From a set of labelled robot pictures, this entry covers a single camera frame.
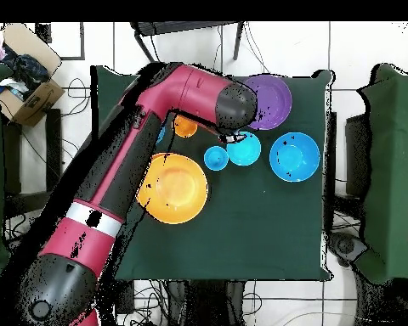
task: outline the cable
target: cable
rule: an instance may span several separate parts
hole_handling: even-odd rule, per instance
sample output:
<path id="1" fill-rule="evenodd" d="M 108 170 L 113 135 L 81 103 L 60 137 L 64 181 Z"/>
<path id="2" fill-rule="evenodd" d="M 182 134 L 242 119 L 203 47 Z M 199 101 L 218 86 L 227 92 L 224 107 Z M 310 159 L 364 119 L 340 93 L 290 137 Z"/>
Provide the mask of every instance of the cable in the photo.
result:
<path id="1" fill-rule="evenodd" d="M 37 153 L 37 155 L 39 156 L 39 158 L 45 163 L 45 165 L 47 165 L 50 170 L 57 176 L 60 177 L 57 172 L 47 163 L 47 161 L 37 152 L 37 150 L 33 147 L 33 145 L 31 144 L 30 140 L 27 138 L 27 136 L 24 134 L 24 132 L 21 130 L 21 134 L 25 137 L 25 140 L 27 140 L 27 143 L 29 143 L 29 145 L 31 146 L 31 148 L 33 149 L 33 151 L 35 151 L 35 153 Z"/>
<path id="2" fill-rule="evenodd" d="M 215 64 L 216 64 L 216 58 L 218 57 L 218 50 L 219 50 L 219 48 L 222 46 L 222 36 L 221 36 L 221 32 L 219 31 L 219 26 L 217 27 L 217 29 L 218 29 L 220 44 L 219 44 L 218 47 L 216 48 L 216 53 L 214 54 L 213 69 L 214 69 L 214 66 L 215 66 Z"/>
<path id="3" fill-rule="evenodd" d="M 218 48 L 216 49 L 216 53 L 214 54 L 213 69 L 214 69 L 214 66 L 216 65 L 216 58 L 218 57 L 218 50 L 220 47 L 221 47 L 221 44 L 218 45 Z"/>
<path id="4" fill-rule="evenodd" d="M 294 318 L 290 319 L 289 321 L 287 321 L 282 326 L 287 326 L 289 323 L 296 320 L 297 318 L 301 318 L 302 316 L 315 315 L 315 314 L 347 316 L 347 317 L 351 317 L 351 318 L 358 318 L 359 320 L 363 320 L 363 321 L 367 321 L 367 322 L 372 322 L 372 320 L 370 320 L 369 318 L 360 318 L 360 317 L 358 317 L 356 315 L 345 314 L 345 313 L 342 313 L 342 312 L 307 312 L 307 313 L 304 313 L 304 314 L 301 314 L 301 315 L 297 315 L 296 317 L 294 317 Z M 381 323 L 392 323 L 392 321 L 387 321 L 387 320 L 380 320 L 380 322 Z"/>
<path id="5" fill-rule="evenodd" d="M 247 313 L 244 314 L 243 316 L 249 316 L 249 315 L 254 315 L 254 314 L 256 314 L 256 313 L 262 308 L 262 305 L 263 305 L 263 300 L 262 300 L 262 298 L 261 298 L 258 294 L 254 293 L 254 292 L 252 292 L 252 293 L 247 293 L 247 294 L 244 294 L 244 295 L 243 295 L 243 298 L 245 299 L 245 297 L 247 297 L 248 295 L 254 295 L 252 301 L 255 301 L 255 298 L 257 297 L 257 298 L 260 300 L 260 306 L 258 307 L 257 310 L 255 309 L 255 306 L 253 306 L 253 308 L 251 309 L 251 312 L 247 312 Z"/>
<path id="6" fill-rule="evenodd" d="M 76 150 L 78 151 L 78 147 L 77 147 L 74 143 L 72 143 L 71 141 L 65 140 L 64 138 L 59 138 L 59 139 L 62 140 L 62 141 L 65 141 L 66 143 L 71 144 L 71 145 L 74 146 L 74 147 L 76 148 Z"/>
<path id="7" fill-rule="evenodd" d="M 249 35 L 251 35 L 251 39 L 254 42 L 254 45 L 256 46 L 256 48 L 258 50 L 258 53 L 260 54 L 260 58 L 261 58 L 262 64 L 263 64 L 263 72 L 264 72 L 264 69 L 266 69 L 269 72 L 268 68 L 264 65 L 264 59 L 263 59 L 262 52 L 260 51 L 260 48 L 258 47 L 257 43 L 255 42 L 254 37 L 252 36 L 251 26 L 249 24 L 249 21 L 246 23 L 246 25 L 247 25 L 248 30 L 249 30 Z"/>
<path id="8" fill-rule="evenodd" d="M 17 229 L 17 227 L 19 226 L 19 225 L 22 225 L 25 221 L 26 221 L 26 219 L 27 219 L 27 217 L 26 217 L 26 214 L 21 214 L 22 216 L 23 216 L 23 220 L 21 221 L 21 222 L 19 222 L 18 224 L 16 224 L 15 226 L 14 226 L 14 228 L 12 229 L 12 235 L 16 238 L 17 236 L 15 235 L 15 230 Z"/>
<path id="9" fill-rule="evenodd" d="M 151 25 L 153 26 L 153 29 L 154 29 L 154 35 L 157 35 L 157 34 L 156 34 L 157 31 L 156 31 L 156 27 L 154 26 L 154 23 L 151 23 Z M 157 54 L 157 51 L 156 51 L 156 46 L 154 45 L 154 41 L 153 41 L 153 36 L 152 36 L 152 35 L 150 36 L 150 39 L 151 39 L 151 43 L 153 44 L 154 53 L 156 54 L 157 61 L 161 62 L 160 59 L 159 59 L 159 55 Z"/>
<path id="10" fill-rule="evenodd" d="M 354 227 L 355 224 L 351 224 L 348 220 L 346 220 L 343 216 L 338 215 L 336 212 L 334 212 L 334 214 L 340 217 L 344 222 L 346 222 L 348 224 L 348 228 L 353 228 L 358 233 L 358 230 Z"/>
<path id="11" fill-rule="evenodd" d="M 263 72 L 264 72 L 264 69 L 266 69 L 266 70 L 270 73 L 269 69 L 266 67 L 266 65 L 264 64 L 264 62 L 258 58 L 257 54 L 255 53 L 254 49 L 252 48 L 252 44 L 251 44 L 251 42 L 249 41 L 249 36 L 248 36 L 248 33 L 247 33 L 246 31 L 245 31 L 245 35 L 246 35 L 246 39 L 247 39 L 247 41 L 248 41 L 249 47 L 250 47 L 251 50 L 252 50 L 252 54 L 255 56 L 255 58 L 258 60 L 258 62 L 263 66 Z"/>
<path id="12" fill-rule="evenodd" d="M 354 226 L 359 226 L 359 225 L 361 225 L 361 222 L 356 222 L 355 224 L 351 224 L 351 225 L 337 225 L 331 228 L 331 230 L 340 230 L 342 228 L 353 228 Z"/>

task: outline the black cable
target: black cable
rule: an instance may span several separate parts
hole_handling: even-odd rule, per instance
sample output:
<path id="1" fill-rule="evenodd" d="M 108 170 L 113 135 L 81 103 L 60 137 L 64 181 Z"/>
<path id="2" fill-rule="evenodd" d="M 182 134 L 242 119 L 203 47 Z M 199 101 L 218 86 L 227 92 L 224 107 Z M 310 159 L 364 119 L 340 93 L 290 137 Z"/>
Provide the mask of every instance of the black cable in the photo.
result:
<path id="1" fill-rule="evenodd" d="M 353 228 L 358 233 L 358 230 L 355 228 L 355 224 L 351 224 L 348 220 L 346 220 L 343 216 L 338 215 L 336 212 L 334 212 L 334 214 L 340 217 L 344 222 L 346 222 L 348 224 L 348 228 Z"/>
<path id="2" fill-rule="evenodd" d="M 23 220 L 21 221 L 21 222 L 19 222 L 18 224 L 16 224 L 15 226 L 14 226 L 14 228 L 12 229 L 12 235 L 16 238 L 17 236 L 15 235 L 15 230 L 17 229 L 17 227 L 19 226 L 19 225 L 22 225 L 25 221 L 26 221 L 26 219 L 27 219 L 27 217 L 26 217 L 26 214 L 21 214 L 22 216 L 23 216 Z"/>
<path id="3" fill-rule="evenodd" d="M 251 39 L 252 39 L 252 41 L 254 42 L 254 45 L 256 46 L 256 48 L 257 48 L 257 50 L 258 50 L 258 53 L 260 54 L 260 58 L 261 58 L 262 64 L 263 64 L 263 70 L 266 69 L 268 72 L 270 72 L 270 71 L 268 70 L 268 68 L 264 65 L 264 59 L 263 59 L 262 52 L 260 51 L 260 48 L 258 47 L 257 43 L 255 42 L 254 37 L 252 36 L 251 26 L 249 25 L 249 21 L 246 23 L 246 25 L 247 25 L 248 30 L 249 30 L 249 35 L 251 35 Z"/>
<path id="4" fill-rule="evenodd" d="M 53 172 L 54 175 L 56 175 L 57 177 L 60 177 L 57 172 L 47 163 L 47 161 L 37 152 L 37 150 L 33 147 L 33 145 L 31 144 L 30 140 L 27 138 L 27 136 L 24 134 L 24 132 L 21 130 L 21 134 L 25 137 L 25 140 L 27 140 L 27 143 L 29 143 L 29 145 L 31 146 L 31 148 L 33 149 L 33 151 L 35 151 L 35 153 L 37 153 L 37 155 L 39 156 L 39 158 L 45 163 L 45 165 L 47 165 L 50 170 Z"/>
<path id="5" fill-rule="evenodd" d="M 151 25 L 153 26 L 153 29 L 154 29 L 154 35 L 157 35 L 157 34 L 156 34 L 157 31 L 156 31 L 156 27 L 154 26 L 154 23 L 151 23 Z M 156 51 L 156 46 L 154 45 L 154 41 L 153 41 L 153 36 L 152 36 L 152 35 L 150 36 L 150 39 L 151 39 L 151 43 L 153 44 L 154 53 L 156 54 L 157 61 L 161 62 L 160 59 L 159 59 L 159 55 L 157 54 L 157 51 Z"/>
<path id="6" fill-rule="evenodd" d="M 332 227 L 331 230 L 341 230 L 342 228 L 353 228 L 354 226 L 359 226 L 359 225 L 361 225 L 361 222 L 356 222 L 351 225 L 337 225 L 335 227 Z"/>
<path id="7" fill-rule="evenodd" d="M 62 141 L 65 141 L 66 143 L 71 144 L 71 145 L 74 146 L 74 147 L 76 148 L 76 150 L 78 151 L 78 147 L 77 147 L 74 143 L 72 143 L 71 141 L 68 141 L 68 140 L 66 140 L 66 139 L 64 139 L 64 138 L 59 138 L 59 139 L 62 140 Z"/>
<path id="8" fill-rule="evenodd" d="M 252 47 L 252 44 L 251 44 L 251 42 L 249 41 L 249 36 L 248 36 L 247 31 L 245 31 L 245 35 L 246 35 L 246 39 L 247 39 L 247 41 L 248 41 L 249 47 L 250 47 L 251 50 L 252 50 L 252 54 L 255 56 L 255 58 L 258 60 L 258 62 L 263 66 L 263 71 L 264 71 L 264 69 L 266 69 L 266 70 L 270 73 L 270 71 L 269 71 L 269 69 L 267 68 L 267 66 L 264 64 L 264 62 L 263 62 L 262 60 L 260 60 L 260 59 L 258 58 L 257 54 L 255 53 L 255 51 L 254 51 L 254 49 L 253 49 L 253 47 Z"/>
<path id="9" fill-rule="evenodd" d="M 220 47 L 221 47 L 221 44 L 218 45 L 218 48 L 216 49 L 216 53 L 214 54 L 213 69 L 214 69 L 214 65 L 216 64 L 216 58 L 218 57 L 218 50 Z"/>
<path id="10" fill-rule="evenodd" d="M 12 116 L 12 117 L 14 117 L 13 115 L 12 115 L 12 113 L 10 112 L 10 110 L 9 110 L 9 107 L 0 99 L 0 102 L 4 105 L 4 106 L 6 106 L 6 109 L 8 109 L 8 111 L 9 111 L 9 113 L 10 113 L 10 115 Z M 21 131 L 21 134 L 25 137 L 25 140 L 27 140 L 27 143 L 29 143 L 29 145 L 31 146 L 31 148 L 33 149 L 33 151 L 35 151 L 35 153 L 39 156 L 39 158 L 45 163 L 45 165 L 47 165 L 49 168 L 50 168 L 50 170 L 57 176 L 57 177 L 60 177 L 57 173 L 56 173 L 56 171 L 54 171 L 54 169 L 47 163 L 47 161 L 37 152 L 37 150 L 33 147 L 33 145 L 31 144 L 31 142 L 30 142 L 30 140 L 27 138 L 27 136 L 24 134 L 24 132 L 23 132 L 23 130 L 22 129 L 20 129 L 20 131 Z"/>
<path id="11" fill-rule="evenodd" d="M 221 38 L 221 32 L 219 31 L 219 26 L 217 27 L 217 29 L 218 29 L 220 44 L 216 48 L 216 53 L 214 54 L 213 69 L 214 69 L 214 65 L 216 64 L 216 58 L 218 57 L 218 50 L 222 46 L 222 38 Z"/>
<path id="12" fill-rule="evenodd" d="M 243 295 L 243 299 L 245 299 L 245 297 L 247 297 L 248 295 L 253 295 L 253 296 L 254 296 L 254 298 L 252 299 L 252 301 L 255 301 L 255 298 L 257 297 L 257 298 L 260 300 L 260 306 L 258 307 L 258 309 L 254 309 L 252 312 L 247 312 L 246 314 L 244 314 L 244 316 L 246 316 L 246 315 L 253 315 L 253 314 L 257 313 L 257 312 L 262 308 L 262 305 L 263 305 L 263 300 L 262 300 L 262 298 L 261 298 L 258 294 L 255 293 L 255 290 L 254 290 L 254 292 L 252 292 L 252 293 L 244 294 L 244 295 Z"/>

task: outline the black chair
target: black chair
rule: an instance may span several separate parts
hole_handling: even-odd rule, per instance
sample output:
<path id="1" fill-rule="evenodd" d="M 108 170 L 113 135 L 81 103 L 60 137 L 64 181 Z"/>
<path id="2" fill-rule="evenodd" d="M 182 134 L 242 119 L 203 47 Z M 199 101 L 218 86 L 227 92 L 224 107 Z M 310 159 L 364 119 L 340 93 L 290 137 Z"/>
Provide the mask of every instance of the black chair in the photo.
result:
<path id="1" fill-rule="evenodd" d="M 239 54 L 239 45 L 241 44 L 241 32 L 245 21 L 160 21 L 160 22 L 130 22 L 134 29 L 134 38 L 139 46 L 144 50 L 144 53 L 150 62 L 154 62 L 150 51 L 145 46 L 142 37 L 152 37 L 154 35 L 167 34 L 169 32 L 186 31 L 201 29 L 203 27 L 220 26 L 227 24 L 237 25 L 237 33 L 235 36 L 235 53 L 234 60 L 237 60 Z"/>

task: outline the floor tile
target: floor tile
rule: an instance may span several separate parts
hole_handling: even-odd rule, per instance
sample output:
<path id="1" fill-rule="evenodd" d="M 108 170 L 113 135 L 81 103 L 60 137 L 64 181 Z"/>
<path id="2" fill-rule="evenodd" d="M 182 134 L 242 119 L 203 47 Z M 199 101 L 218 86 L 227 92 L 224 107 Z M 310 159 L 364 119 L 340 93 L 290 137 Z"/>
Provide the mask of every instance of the floor tile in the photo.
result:
<path id="1" fill-rule="evenodd" d="M 256 301 L 256 310 L 260 301 Z M 263 300 L 252 315 L 252 300 L 243 301 L 246 326 L 321 326 L 322 301 Z"/>
<path id="2" fill-rule="evenodd" d="M 51 23 L 51 40 L 52 42 L 49 44 L 49 46 L 61 58 L 64 57 L 78 58 L 82 55 L 80 22 Z"/>
<path id="3" fill-rule="evenodd" d="M 333 275 L 330 281 L 325 282 L 324 296 L 326 299 L 356 299 L 357 290 L 354 273 L 350 267 L 341 267 L 337 258 L 328 251 L 326 267 Z"/>
<path id="4" fill-rule="evenodd" d="M 76 42 L 79 34 L 73 35 Z M 84 23 L 84 49 L 85 60 L 63 60 L 61 66 L 53 74 L 55 80 L 62 87 L 69 87 L 75 78 L 82 79 L 85 86 L 89 87 L 91 76 L 90 65 L 105 65 L 113 68 L 113 23 Z"/>
<path id="5" fill-rule="evenodd" d="M 73 90 L 71 96 L 84 96 L 84 90 Z M 62 172 L 71 163 L 72 158 L 79 149 L 92 128 L 92 110 L 90 98 L 69 98 L 67 93 L 54 105 L 55 109 L 60 109 L 62 115 Z"/>
<path id="6" fill-rule="evenodd" d="M 263 72 L 262 65 L 251 51 L 252 47 L 260 57 L 254 41 L 264 64 L 273 74 L 311 76 L 317 70 L 327 69 L 327 21 L 252 21 L 252 37 L 246 26 L 242 32 L 239 58 L 234 61 L 236 29 L 237 25 L 224 27 L 224 73 L 248 76 Z"/>
<path id="7" fill-rule="evenodd" d="M 244 294 L 252 293 L 254 281 L 248 281 Z M 257 281 L 255 293 L 262 298 L 282 299 L 321 299 L 322 282 L 320 281 Z"/>
<path id="8" fill-rule="evenodd" d="M 357 301 L 325 301 L 324 326 L 354 326 Z"/>
<path id="9" fill-rule="evenodd" d="M 40 120 L 36 126 L 23 126 L 25 136 L 21 137 L 20 153 L 20 182 L 21 193 L 30 194 L 46 190 L 46 138 L 45 119 Z"/>
<path id="10" fill-rule="evenodd" d="M 346 120 L 364 114 L 366 106 L 356 91 L 331 91 L 331 110 L 337 112 L 336 179 L 346 180 Z M 346 183 L 336 182 L 336 193 L 346 194 Z"/>
<path id="11" fill-rule="evenodd" d="M 137 323 L 142 323 L 146 318 L 148 318 L 157 326 L 160 324 L 162 313 L 160 311 L 160 307 L 157 306 L 156 300 L 136 300 L 135 307 L 136 310 L 133 314 L 118 315 L 116 318 L 116 323 L 119 326 L 141 326 L 141 324 L 139 325 Z M 161 326 L 167 326 L 165 317 L 162 319 Z"/>
<path id="12" fill-rule="evenodd" d="M 134 280 L 134 295 L 136 298 L 149 298 L 152 293 L 156 291 L 152 288 L 154 286 L 157 290 L 157 296 L 160 293 L 159 282 L 156 280 Z M 165 288 L 161 287 L 161 292 L 164 297 L 167 297 Z"/>
<path id="13" fill-rule="evenodd" d="M 408 22 L 331 22 L 335 88 L 366 86 L 373 66 L 381 63 L 391 63 L 408 72 Z"/>
<path id="14" fill-rule="evenodd" d="M 149 63 L 134 39 L 134 30 L 129 23 L 115 23 L 115 39 L 115 71 L 121 74 L 135 74 Z M 150 37 L 142 39 L 156 59 Z M 178 31 L 153 37 L 161 61 L 199 63 L 209 68 L 213 67 L 215 51 L 220 44 L 219 39 L 216 27 Z"/>

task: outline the small blue bowl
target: small blue bowl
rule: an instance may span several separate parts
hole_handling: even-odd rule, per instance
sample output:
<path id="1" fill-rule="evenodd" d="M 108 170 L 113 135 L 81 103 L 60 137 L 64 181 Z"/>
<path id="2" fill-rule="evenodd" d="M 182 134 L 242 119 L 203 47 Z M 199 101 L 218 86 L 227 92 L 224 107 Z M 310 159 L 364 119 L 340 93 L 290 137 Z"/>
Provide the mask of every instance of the small blue bowl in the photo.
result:
<path id="1" fill-rule="evenodd" d="M 288 132 L 272 145 L 269 161 L 277 177 L 296 183 L 307 180 L 315 173 L 320 163 L 320 151 L 310 136 Z"/>
<path id="2" fill-rule="evenodd" d="M 204 154 L 204 163 L 210 170 L 222 170 L 228 164 L 228 154 L 220 146 L 212 146 Z"/>
<path id="3" fill-rule="evenodd" d="M 161 140 L 163 139 L 163 136 L 165 135 L 165 131 L 166 131 L 165 127 L 163 127 L 163 128 L 160 130 L 160 132 L 159 132 L 159 137 L 157 138 L 156 144 L 158 144 L 158 143 L 161 142 Z"/>
<path id="4" fill-rule="evenodd" d="M 227 144 L 229 159 L 239 166 L 249 166 L 257 161 L 262 151 L 262 145 L 258 138 L 250 132 L 239 132 L 246 135 L 239 143 Z"/>

